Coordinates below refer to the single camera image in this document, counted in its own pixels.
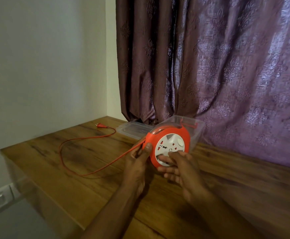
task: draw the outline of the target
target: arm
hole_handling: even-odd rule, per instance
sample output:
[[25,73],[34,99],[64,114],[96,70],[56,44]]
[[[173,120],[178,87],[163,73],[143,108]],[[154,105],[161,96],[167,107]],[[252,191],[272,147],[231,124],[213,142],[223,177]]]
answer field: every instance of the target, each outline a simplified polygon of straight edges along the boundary
[[121,186],[86,228],[82,239],[119,238],[137,198],[143,192],[146,160],[151,148],[151,144],[147,144],[144,150],[138,147],[126,156]]
[[190,154],[170,152],[169,157],[160,156],[159,159],[177,165],[159,167],[158,171],[182,186],[185,200],[197,210],[218,238],[263,238],[246,219],[209,190],[200,176],[197,160]]

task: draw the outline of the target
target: red cable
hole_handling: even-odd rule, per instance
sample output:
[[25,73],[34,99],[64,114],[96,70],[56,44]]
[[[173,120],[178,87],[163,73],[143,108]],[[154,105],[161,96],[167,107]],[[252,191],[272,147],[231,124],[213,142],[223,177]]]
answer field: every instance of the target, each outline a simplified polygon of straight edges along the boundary
[[111,134],[102,135],[102,136],[85,137],[85,138],[72,138],[72,139],[66,140],[66,141],[64,141],[63,143],[60,144],[60,146],[59,146],[59,156],[60,156],[60,160],[61,160],[62,166],[63,166],[66,170],[68,170],[69,172],[71,172],[71,173],[73,173],[73,174],[75,174],[75,175],[81,176],[81,177],[84,177],[84,176],[88,176],[88,175],[91,175],[91,174],[97,173],[97,172],[101,171],[102,169],[105,169],[106,167],[108,167],[108,166],[110,166],[111,164],[115,163],[115,162],[116,162],[117,160],[119,160],[121,157],[123,157],[124,155],[126,155],[127,153],[129,153],[130,151],[132,151],[133,149],[135,149],[136,147],[138,147],[139,145],[141,145],[141,144],[144,142],[144,140],[140,141],[138,144],[136,144],[135,146],[133,146],[130,150],[126,151],[125,153],[123,153],[121,156],[119,156],[118,158],[116,158],[116,159],[113,160],[112,162],[108,163],[107,165],[105,165],[104,167],[102,167],[102,168],[100,168],[100,169],[98,169],[98,170],[95,170],[94,172],[91,172],[91,173],[88,173],[88,174],[78,174],[78,173],[76,173],[75,171],[69,169],[69,168],[65,165],[65,163],[64,163],[64,161],[63,161],[62,153],[61,153],[62,145],[65,144],[66,142],[68,142],[68,141],[72,141],[72,140],[88,139],[88,138],[103,138],[103,137],[109,137],[109,136],[112,136],[113,134],[116,133],[116,129],[115,129],[115,128],[112,128],[112,127],[109,127],[109,126],[105,126],[105,125],[103,125],[103,124],[101,124],[101,123],[97,124],[97,127],[98,127],[98,128],[111,128],[111,129],[114,130],[114,132],[111,133]]

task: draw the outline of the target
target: person's left hand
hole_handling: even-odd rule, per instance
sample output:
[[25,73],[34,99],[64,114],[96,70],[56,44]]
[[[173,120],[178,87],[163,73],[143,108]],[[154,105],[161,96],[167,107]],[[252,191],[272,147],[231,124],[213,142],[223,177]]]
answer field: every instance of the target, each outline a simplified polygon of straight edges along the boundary
[[136,197],[140,196],[145,187],[146,160],[151,151],[152,145],[147,143],[144,149],[139,145],[125,157],[122,186],[135,192]]

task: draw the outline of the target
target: red plug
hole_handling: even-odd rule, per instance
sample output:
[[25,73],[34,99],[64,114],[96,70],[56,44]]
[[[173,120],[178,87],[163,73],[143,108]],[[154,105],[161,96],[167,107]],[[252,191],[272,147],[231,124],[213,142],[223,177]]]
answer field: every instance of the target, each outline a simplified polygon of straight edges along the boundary
[[95,124],[95,126],[100,128],[108,128],[108,126],[105,126],[102,123]]

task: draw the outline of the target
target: plastic box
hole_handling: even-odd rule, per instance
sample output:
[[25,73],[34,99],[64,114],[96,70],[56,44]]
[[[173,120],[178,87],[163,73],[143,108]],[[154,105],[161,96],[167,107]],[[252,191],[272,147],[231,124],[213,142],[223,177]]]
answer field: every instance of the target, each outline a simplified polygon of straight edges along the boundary
[[[192,151],[195,148],[197,142],[199,141],[199,138],[201,137],[205,129],[205,122],[195,118],[172,116],[167,120],[161,122],[160,124],[164,124],[166,122],[174,123],[175,126],[183,125],[187,129],[190,135],[189,151]],[[148,132],[151,132],[153,128],[154,126],[132,121],[118,126],[116,130],[121,134],[139,140],[142,137],[146,136]]]

